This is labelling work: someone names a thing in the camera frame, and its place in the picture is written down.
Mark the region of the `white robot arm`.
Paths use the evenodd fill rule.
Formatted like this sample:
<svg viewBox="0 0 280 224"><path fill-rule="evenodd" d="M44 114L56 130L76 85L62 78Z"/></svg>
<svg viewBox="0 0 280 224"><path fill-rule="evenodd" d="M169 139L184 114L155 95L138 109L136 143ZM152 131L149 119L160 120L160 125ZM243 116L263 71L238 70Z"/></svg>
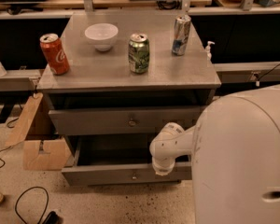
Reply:
<svg viewBox="0 0 280 224"><path fill-rule="evenodd" d="M168 123L149 150L158 175L191 157L196 224L280 224L280 85L221 97L187 130Z"/></svg>

